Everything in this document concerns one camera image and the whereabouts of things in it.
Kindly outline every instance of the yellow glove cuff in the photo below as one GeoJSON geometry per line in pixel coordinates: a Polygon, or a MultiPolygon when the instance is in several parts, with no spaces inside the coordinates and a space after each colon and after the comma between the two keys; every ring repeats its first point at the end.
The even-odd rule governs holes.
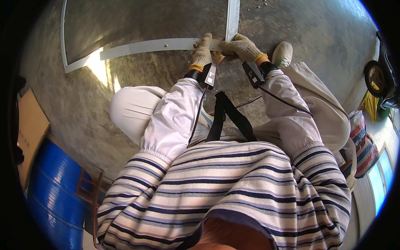
{"type": "Polygon", "coordinates": [[[191,64],[191,65],[189,66],[189,68],[190,68],[190,67],[197,67],[197,68],[200,68],[201,70],[203,70],[203,66],[198,65],[198,64],[191,64]]]}
{"type": "Polygon", "coordinates": [[[254,61],[257,61],[257,60],[260,59],[260,57],[262,57],[262,56],[266,56],[266,57],[268,58],[268,55],[267,55],[267,54],[261,53],[261,54],[259,54],[259,55],[254,59],[254,61]]]}

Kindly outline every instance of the work glove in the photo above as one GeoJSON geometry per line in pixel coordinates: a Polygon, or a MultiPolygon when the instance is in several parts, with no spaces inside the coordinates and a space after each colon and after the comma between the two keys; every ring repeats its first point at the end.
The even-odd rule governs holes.
{"type": "Polygon", "coordinates": [[[211,53],[210,53],[210,44],[212,40],[212,34],[206,33],[201,40],[197,49],[194,50],[193,54],[193,63],[189,66],[198,67],[203,69],[203,67],[212,62],[211,53]]]}
{"type": "Polygon", "coordinates": [[[224,52],[235,52],[242,62],[257,61],[260,57],[267,56],[267,54],[262,53],[252,41],[239,33],[235,35],[235,40],[233,42],[221,42],[220,48],[224,52]]]}

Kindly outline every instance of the blue barrel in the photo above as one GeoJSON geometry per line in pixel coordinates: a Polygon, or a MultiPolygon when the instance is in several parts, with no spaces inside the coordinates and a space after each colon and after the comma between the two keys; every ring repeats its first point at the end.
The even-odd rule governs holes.
{"type": "Polygon", "coordinates": [[[28,186],[28,206],[43,233],[59,250],[82,250],[88,203],[74,194],[82,168],[58,146],[45,140],[28,186]]]}

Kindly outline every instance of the cardboard box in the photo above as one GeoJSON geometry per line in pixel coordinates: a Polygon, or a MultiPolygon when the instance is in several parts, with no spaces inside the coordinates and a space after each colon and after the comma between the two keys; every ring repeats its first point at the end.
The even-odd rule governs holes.
{"type": "Polygon", "coordinates": [[[18,171],[21,186],[25,190],[28,187],[30,169],[34,158],[50,127],[50,122],[44,115],[31,89],[18,101],[18,107],[20,115],[18,144],[24,154],[24,161],[18,166],[18,171]]]}

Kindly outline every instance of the metal profile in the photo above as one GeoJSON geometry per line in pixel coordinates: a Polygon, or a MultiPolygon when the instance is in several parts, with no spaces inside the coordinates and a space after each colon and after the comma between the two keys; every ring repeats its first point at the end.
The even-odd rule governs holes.
{"type": "MultiPolygon", "coordinates": [[[[100,52],[100,60],[144,52],[166,50],[194,50],[194,46],[200,43],[200,41],[201,38],[167,38],[135,42],[100,52]]],[[[210,44],[210,50],[221,51],[219,47],[220,42],[220,40],[213,39],[210,44]]]]}
{"type": "MultiPolygon", "coordinates": [[[[167,51],[167,50],[194,50],[194,45],[201,41],[201,38],[167,38],[158,40],[149,40],[143,42],[135,42],[122,46],[117,46],[99,53],[92,53],[85,58],[79,59],[71,64],[68,64],[67,55],[65,51],[64,39],[64,23],[65,11],[67,0],[64,0],[61,10],[61,23],[60,23],[60,40],[61,40],[61,56],[64,65],[65,73],[69,73],[76,69],[87,66],[90,62],[97,60],[106,60],[119,56],[126,56],[137,53],[153,52],[153,51],[167,51]]],[[[226,40],[232,41],[239,26],[239,11],[240,0],[228,0],[228,17],[226,26],[226,40]]],[[[211,51],[221,51],[219,47],[220,40],[213,39],[211,41],[211,51]]]]}
{"type": "Polygon", "coordinates": [[[240,0],[228,0],[228,14],[226,18],[226,41],[233,41],[239,28],[240,0]]]}
{"type": "Polygon", "coordinates": [[[65,53],[65,40],[64,40],[64,22],[65,22],[65,9],[67,7],[67,0],[64,0],[62,3],[62,9],[61,9],[61,22],[60,22],[60,39],[61,39],[61,57],[62,57],[62,63],[64,64],[64,70],[65,73],[67,73],[67,55],[65,53]]]}

